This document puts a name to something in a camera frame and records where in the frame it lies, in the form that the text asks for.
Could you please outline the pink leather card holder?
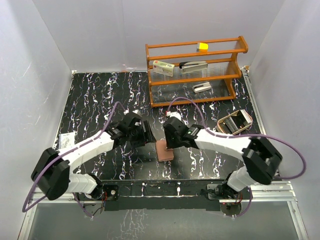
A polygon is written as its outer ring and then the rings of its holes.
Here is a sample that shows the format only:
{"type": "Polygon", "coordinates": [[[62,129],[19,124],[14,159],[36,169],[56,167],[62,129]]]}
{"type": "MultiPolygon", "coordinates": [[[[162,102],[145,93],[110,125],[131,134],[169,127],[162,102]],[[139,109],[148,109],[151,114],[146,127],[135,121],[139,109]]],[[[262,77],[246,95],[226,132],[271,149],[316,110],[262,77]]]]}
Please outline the pink leather card holder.
{"type": "Polygon", "coordinates": [[[167,162],[174,159],[174,151],[173,149],[167,149],[167,142],[165,139],[157,140],[155,147],[159,162],[167,162]]]}

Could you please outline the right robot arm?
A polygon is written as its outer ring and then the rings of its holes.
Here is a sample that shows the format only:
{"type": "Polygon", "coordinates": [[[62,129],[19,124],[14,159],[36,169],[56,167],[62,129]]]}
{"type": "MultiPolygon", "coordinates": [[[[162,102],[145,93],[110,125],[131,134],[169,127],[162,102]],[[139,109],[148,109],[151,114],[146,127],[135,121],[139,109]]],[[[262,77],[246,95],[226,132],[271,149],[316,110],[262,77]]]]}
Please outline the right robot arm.
{"type": "Polygon", "coordinates": [[[209,195],[233,199],[244,188],[255,183],[270,185],[283,159],[280,152],[263,136],[218,134],[202,125],[187,126],[175,116],[163,124],[163,130],[169,149],[186,147],[213,150],[243,162],[244,166],[232,171],[222,184],[206,189],[209,195]]]}

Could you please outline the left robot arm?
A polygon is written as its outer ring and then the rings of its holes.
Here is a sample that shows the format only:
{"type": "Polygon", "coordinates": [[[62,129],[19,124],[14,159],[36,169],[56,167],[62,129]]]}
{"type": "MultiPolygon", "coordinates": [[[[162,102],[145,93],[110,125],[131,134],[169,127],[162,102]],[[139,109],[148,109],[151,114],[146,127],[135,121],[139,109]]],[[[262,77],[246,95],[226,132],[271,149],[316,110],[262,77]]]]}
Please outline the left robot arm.
{"type": "Polygon", "coordinates": [[[103,195],[104,184],[92,173],[74,173],[74,170],[96,156],[113,151],[127,143],[132,148],[154,143],[156,139],[147,120],[136,111],[128,112],[122,120],[108,126],[74,146],[43,151],[31,179],[51,201],[65,193],[85,194],[97,200],[103,195]]]}

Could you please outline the stack of credit cards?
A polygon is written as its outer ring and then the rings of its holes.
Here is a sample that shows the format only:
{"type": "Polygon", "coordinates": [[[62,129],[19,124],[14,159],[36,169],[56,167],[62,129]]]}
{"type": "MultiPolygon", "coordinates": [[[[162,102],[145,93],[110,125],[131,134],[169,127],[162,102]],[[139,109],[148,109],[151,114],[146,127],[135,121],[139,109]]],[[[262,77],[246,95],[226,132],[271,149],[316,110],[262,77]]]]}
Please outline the stack of credit cards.
{"type": "Polygon", "coordinates": [[[241,112],[241,114],[242,114],[242,116],[243,116],[243,122],[244,122],[244,124],[247,126],[247,125],[251,125],[252,123],[253,123],[253,119],[252,119],[252,117],[247,113],[247,111],[246,110],[244,110],[244,109],[241,109],[240,110],[240,112],[241,112]]]}

